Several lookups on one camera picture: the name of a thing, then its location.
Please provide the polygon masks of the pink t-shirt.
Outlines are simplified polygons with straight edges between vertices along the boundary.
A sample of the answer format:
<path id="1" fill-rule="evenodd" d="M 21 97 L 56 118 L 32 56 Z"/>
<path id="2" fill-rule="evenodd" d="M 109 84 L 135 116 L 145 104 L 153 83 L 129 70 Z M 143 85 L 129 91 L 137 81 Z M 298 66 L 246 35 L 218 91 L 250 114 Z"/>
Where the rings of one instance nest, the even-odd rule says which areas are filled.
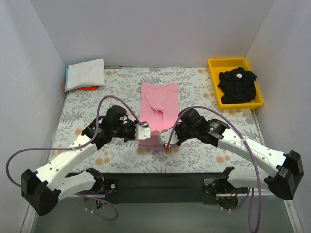
<path id="1" fill-rule="evenodd" d="M 158 146 L 159 135 L 173 127 L 179 114 L 178 84 L 152 85 L 143 82 L 139 119 L 147 122 L 151 138 L 140 140 L 143 146 Z"/>

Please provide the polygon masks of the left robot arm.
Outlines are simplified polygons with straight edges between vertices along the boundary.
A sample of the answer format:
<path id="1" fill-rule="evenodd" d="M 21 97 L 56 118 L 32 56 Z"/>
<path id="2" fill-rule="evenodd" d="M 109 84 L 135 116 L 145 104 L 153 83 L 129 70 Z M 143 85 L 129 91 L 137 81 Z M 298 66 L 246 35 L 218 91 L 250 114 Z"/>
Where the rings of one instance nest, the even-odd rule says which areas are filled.
<path id="1" fill-rule="evenodd" d="M 84 159 L 97 152 L 113 138 L 136 140 L 137 120 L 129 120 L 126 110 L 114 105 L 105 116 L 93 121 L 76 138 L 68 150 L 38 168 L 21 175 L 21 194 L 40 215 L 49 213 L 57 203 L 73 194 L 90 191 L 99 194 L 104 189 L 103 175 L 88 168 L 78 175 L 67 175 Z"/>

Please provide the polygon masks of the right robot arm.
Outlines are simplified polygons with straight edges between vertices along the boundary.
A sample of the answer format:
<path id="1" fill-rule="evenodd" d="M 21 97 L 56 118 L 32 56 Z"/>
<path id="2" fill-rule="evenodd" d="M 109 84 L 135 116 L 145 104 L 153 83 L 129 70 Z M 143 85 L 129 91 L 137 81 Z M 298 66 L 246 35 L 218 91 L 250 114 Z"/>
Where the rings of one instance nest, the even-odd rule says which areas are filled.
<path id="1" fill-rule="evenodd" d="M 304 176 L 301 155 L 294 150 L 288 153 L 273 150 L 243 136 L 231 123 L 205 120 L 194 108 L 186 108 L 178 115 L 181 121 L 175 128 L 177 144 L 188 139 L 230 151 L 253 163 L 255 173 L 238 173 L 226 168 L 221 176 L 206 189 L 215 193 L 231 193 L 249 187 L 269 190 L 275 196 L 292 200 Z"/>

